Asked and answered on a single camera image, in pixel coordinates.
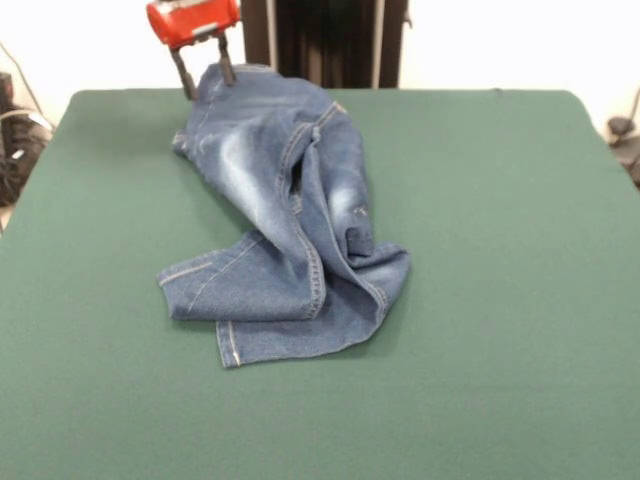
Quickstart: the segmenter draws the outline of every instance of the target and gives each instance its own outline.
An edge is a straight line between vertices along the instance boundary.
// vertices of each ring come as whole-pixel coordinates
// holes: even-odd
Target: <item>jeans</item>
[[[268,67],[204,74],[174,150],[253,223],[231,248],[164,270],[177,321],[216,322],[225,367],[337,352],[382,324],[409,254],[374,245],[362,141],[321,88]]]

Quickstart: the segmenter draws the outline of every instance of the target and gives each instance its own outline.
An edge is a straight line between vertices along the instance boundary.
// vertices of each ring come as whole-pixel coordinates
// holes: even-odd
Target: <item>white wall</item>
[[[640,0],[410,0],[410,13],[402,88],[566,89],[603,132],[640,87]]]
[[[146,3],[3,0],[0,38],[58,121],[80,89],[180,85],[148,25]],[[610,115],[628,113],[640,86],[639,0],[411,0],[410,10],[402,88],[568,89],[602,131]],[[229,35],[238,63],[241,28]],[[185,50],[196,78],[218,58],[216,42]],[[7,66],[0,56],[0,68]]]

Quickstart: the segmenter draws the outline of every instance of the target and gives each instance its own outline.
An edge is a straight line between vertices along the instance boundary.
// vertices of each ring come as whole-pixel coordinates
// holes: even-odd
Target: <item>stitching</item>
[[[287,144],[287,147],[283,153],[283,157],[280,164],[280,174],[276,180],[276,188],[280,187],[280,196],[282,197],[282,201],[287,202],[286,197],[286,186],[284,183],[284,172],[287,170],[287,167],[291,163],[291,155],[293,153],[294,147],[298,144],[300,139],[302,138],[302,134],[313,124],[311,123],[303,123],[296,128],[293,135]],[[305,255],[307,257],[307,261],[309,262],[309,284],[311,285],[311,305],[309,306],[309,311],[304,317],[304,320],[310,320],[316,316],[318,310],[321,306],[321,300],[325,295],[325,287],[323,282],[320,281],[320,276],[322,274],[322,264],[319,262],[318,255],[315,253],[313,245],[311,245],[309,239],[304,235],[300,224],[295,218],[295,215],[292,215],[289,219],[289,224],[293,227],[293,231],[302,243],[302,246],[305,250]]]
[[[338,111],[336,105],[337,103],[333,102],[331,106],[327,109],[327,111],[324,112],[322,116],[318,119],[318,121],[316,122],[316,125],[318,126],[318,128],[322,128],[324,124],[327,123],[335,115],[335,113]]]
[[[209,280],[207,280],[202,285],[202,287],[200,287],[200,290],[198,290],[198,293],[196,294],[194,299],[191,300],[191,303],[189,304],[189,309],[187,310],[187,315],[186,316],[189,316],[189,314],[191,313],[191,310],[193,309],[193,306],[195,305],[196,301],[198,300],[198,298],[200,297],[200,295],[202,294],[202,292],[204,291],[206,286],[209,285],[209,283],[211,283],[211,281],[213,281],[216,277],[222,275],[224,272],[229,270],[229,268],[231,268],[231,266],[233,264],[235,264],[238,260],[240,260],[242,257],[244,257],[247,253],[249,253],[249,250],[251,250],[253,247],[255,247],[257,244],[259,244],[263,240],[264,240],[264,237],[259,239],[259,240],[255,240],[247,248],[245,248],[242,252],[240,252],[237,257],[235,257],[233,260],[231,260],[229,263],[227,263],[222,269],[220,269],[218,272],[216,272],[213,275],[211,275]]]
[[[212,265],[211,262],[207,262],[207,263],[199,265],[197,267],[187,268],[186,270],[182,270],[181,272],[174,273],[173,275],[169,275],[168,277],[166,277],[166,278],[164,278],[164,279],[162,279],[160,281],[160,286],[162,287],[163,285],[166,285],[167,283],[171,282],[172,280],[175,280],[176,278],[183,277],[185,275],[188,275],[189,273],[197,272],[197,271],[202,270],[204,268],[210,267],[211,265]]]
[[[229,327],[229,342],[231,342],[231,350],[233,353],[233,358],[236,361],[236,365],[240,367],[242,366],[242,364],[240,363],[240,355],[238,354],[238,349],[236,348],[236,339],[235,339],[235,336],[233,335],[233,326],[231,322],[227,322],[227,326]]]

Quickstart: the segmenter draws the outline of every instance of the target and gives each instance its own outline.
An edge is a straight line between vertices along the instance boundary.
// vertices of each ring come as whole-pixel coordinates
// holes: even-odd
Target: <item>blue denim jeans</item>
[[[175,320],[216,322],[225,367],[342,350],[382,324],[409,255],[374,245],[362,141],[321,88],[217,65],[174,150],[253,223],[231,248],[158,275]]]

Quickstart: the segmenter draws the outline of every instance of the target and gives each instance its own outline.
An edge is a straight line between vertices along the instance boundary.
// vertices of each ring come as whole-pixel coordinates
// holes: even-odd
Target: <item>jeans seam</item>
[[[207,263],[203,263],[202,265],[198,265],[197,267],[191,267],[191,268],[187,268],[185,270],[182,270],[180,272],[176,272],[173,273],[171,275],[169,275],[168,277],[163,278],[162,280],[160,280],[160,286],[163,287],[164,285],[166,285],[167,283],[170,283],[180,277],[184,277],[185,275],[188,275],[190,273],[195,273],[198,272],[200,270],[203,270],[207,267],[210,267],[211,265],[213,265],[213,263],[211,262],[207,262]]]
[[[236,255],[232,260],[230,260],[229,263],[227,263],[219,271],[217,271],[214,274],[212,274],[211,277],[209,277],[209,279],[206,282],[204,282],[204,284],[200,287],[200,290],[198,290],[198,293],[196,293],[196,296],[193,298],[193,300],[191,300],[191,303],[189,303],[189,308],[187,310],[187,314],[185,315],[185,317],[188,317],[191,314],[191,310],[193,309],[193,306],[195,305],[195,303],[198,300],[198,298],[200,298],[200,295],[202,294],[204,289],[207,287],[207,285],[209,285],[209,283],[211,283],[217,277],[219,277],[220,275],[225,273],[227,270],[229,270],[229,268],[231,268],[238,260],[240,260],[242,257],[244,257],[247,253],[249,253],[249,251],[253,247],[258,245],[263,240],[264,240],[264,237],[259,239],[259,240],[255,240],[248,247],[246,247],[243,251],[241,251],[238,255]]]
[[[293,151],[293,147],[298,143],[304,131],[311,126],[310,123],[301,123],[298,127],[293,131],[289,141],[287,142],[287,146],[282,151],[282,158],[280,159],[280,168],[278,169],[278,176],[276,177],[276,191],[280,190],[282,185],[284,184],[284,173],[288,165],[288,159]]]

